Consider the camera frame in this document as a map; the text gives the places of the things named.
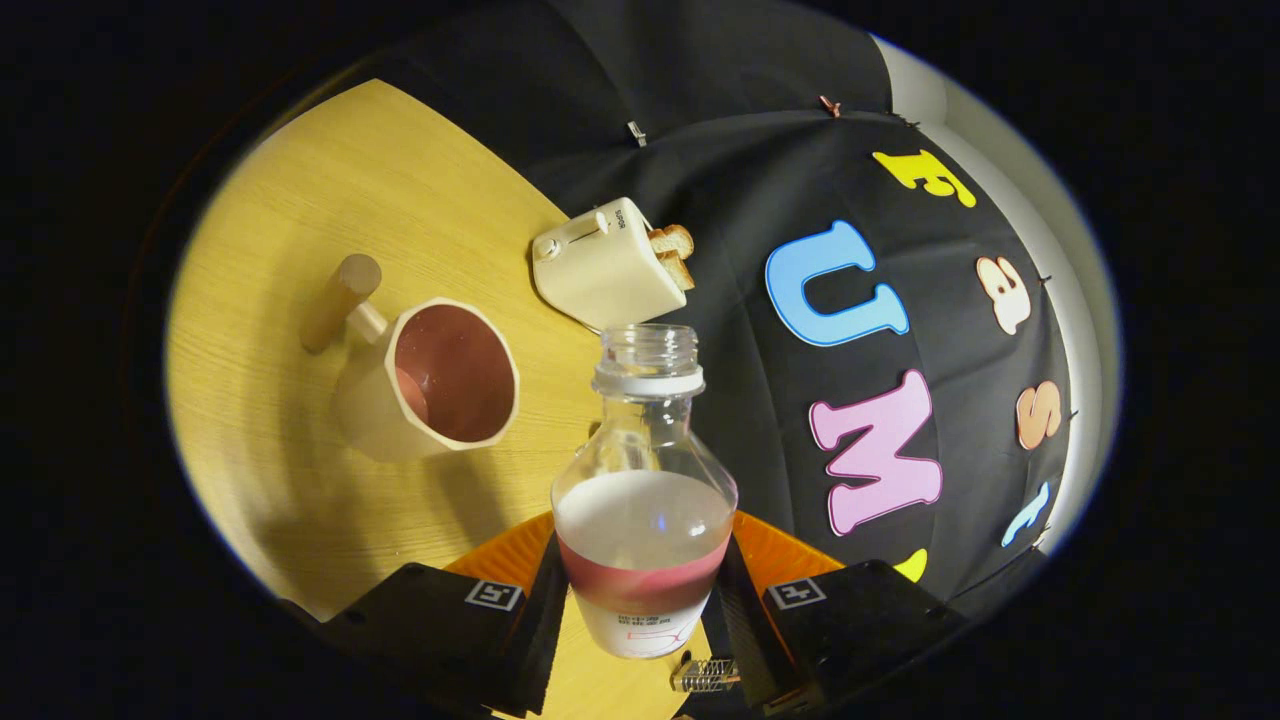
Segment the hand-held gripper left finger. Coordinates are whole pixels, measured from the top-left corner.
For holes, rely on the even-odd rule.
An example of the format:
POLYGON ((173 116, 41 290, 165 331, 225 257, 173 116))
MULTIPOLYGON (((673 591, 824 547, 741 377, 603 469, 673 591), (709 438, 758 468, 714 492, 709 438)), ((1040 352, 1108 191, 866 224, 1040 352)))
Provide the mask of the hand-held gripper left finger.
POLYGON ((407 562, 321 638, 463 717, 541 714, 567 594, 549 512, 444 568, 407 562))

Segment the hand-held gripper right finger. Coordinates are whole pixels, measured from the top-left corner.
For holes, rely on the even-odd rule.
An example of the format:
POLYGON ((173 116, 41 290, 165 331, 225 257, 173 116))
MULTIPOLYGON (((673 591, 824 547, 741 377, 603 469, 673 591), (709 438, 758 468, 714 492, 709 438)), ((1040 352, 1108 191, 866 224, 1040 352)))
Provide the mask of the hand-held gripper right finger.
POLYGON ((966 628, 890 564, 841 564, 748 512, 717 589, 746 702, 768 717, 828 717, 966 628))

